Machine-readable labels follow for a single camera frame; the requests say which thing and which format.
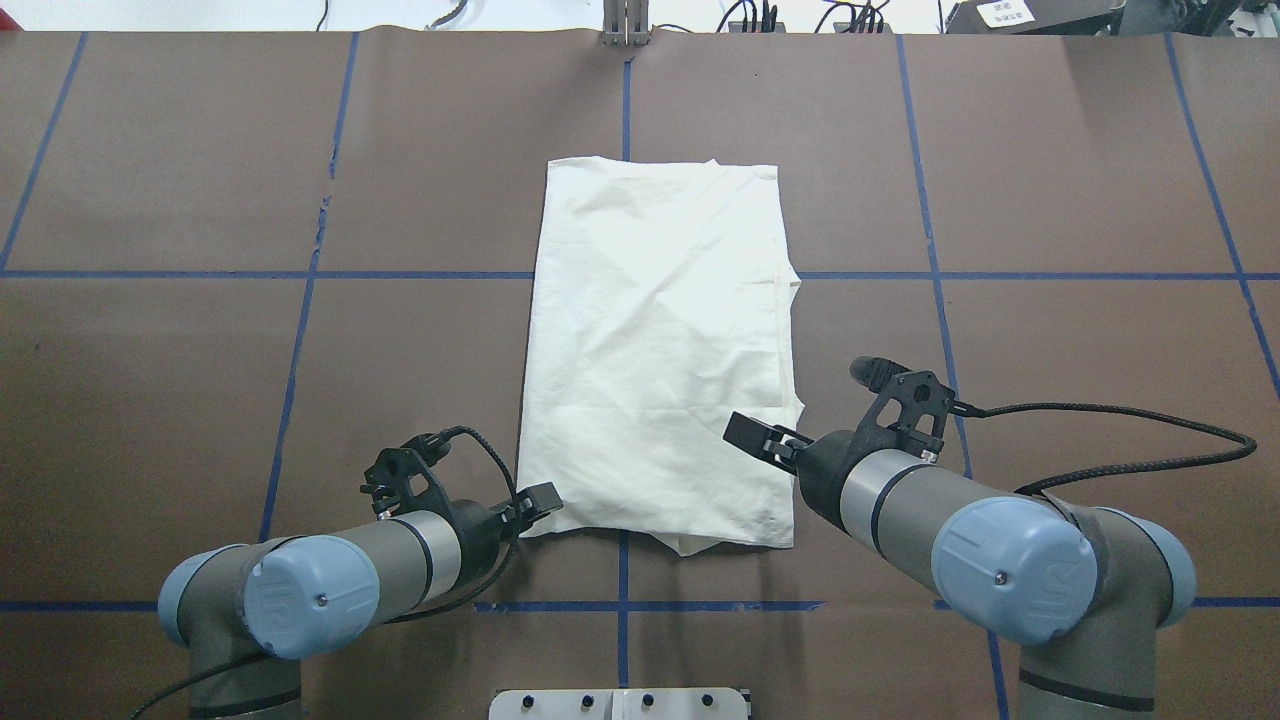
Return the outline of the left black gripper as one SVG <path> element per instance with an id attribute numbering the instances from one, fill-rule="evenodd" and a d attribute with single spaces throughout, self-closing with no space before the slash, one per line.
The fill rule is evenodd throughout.
<path id="1" fill-rule="evenodd" d="M 453 438 L 467 436 L 497 465 L 508 498 L 494 506 L 472 500 L 452 500 L 434 473 L 451 451 Z M 521 530 L 559 511 L 564 502 L 550 482 L 516 489 L 515 478 L 499 454 L 477 430 L 439 430 L 415 436 L 402 446 L 384 448 L 365 470 L 360 492 L 371 497 L 372 511 L 403 518 L 430 511 L 443 518 L 460 542 L 458 580 L 468 591 L 484 591 L 497 582 L 511 560 Z"/>

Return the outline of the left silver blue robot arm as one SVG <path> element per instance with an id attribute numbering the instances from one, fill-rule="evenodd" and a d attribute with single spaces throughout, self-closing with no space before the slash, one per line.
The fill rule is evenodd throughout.
<path id="1" fill-rule="evenodd" d="M 384 448 L 360 489 L 374 520 L 332 534 L 227 544 L 175 566 L 157 619 L 189 651 L 187 678 L 142 703 L 186 692 L 191 719 L 298 719 L 301 664 L 387 624 L 431 618 L 471 602 L 518 552 L 531 525 L 563 505 L 552 483 L 518 488 L 486 506 L 452 500 L 434 466 L 470 427 Z"/>

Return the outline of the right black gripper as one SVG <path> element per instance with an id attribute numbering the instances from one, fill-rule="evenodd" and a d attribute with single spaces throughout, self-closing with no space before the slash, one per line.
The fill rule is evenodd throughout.
<path id="1" fill-rule="evenodd" d="M 940 454 L 955 389 L 933 372 L 910 370 L 886 357 L 855 357 L 850 377 L 876 393 L 864 418 L 851 430 L 833 430 L 814 441 L 795 429 L 771 425 L 732 413 L 722 439 L 746 455 L 783 471 L 795 471 L 806 506 L 842 527 L 838 501 L 849 473 L 882 450 L 904 451 L 915 461 Z"/>

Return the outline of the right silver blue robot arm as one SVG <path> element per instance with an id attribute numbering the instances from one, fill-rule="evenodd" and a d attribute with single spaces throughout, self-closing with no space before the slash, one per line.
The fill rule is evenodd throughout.
<path id="1" fill-rule="evenodd" d="M 810 510 L 1018 644 L 1019 717 L 1155 717 L 1158 630 L 1196 597 L 1181 542 L 1116 509 L 942 468 L 954 391 L 883 357 L 858 357 L 850 374 L 876 395 L 855 428 L 810 439 L 735 413 L 724 441 L 791 474 Z"/>

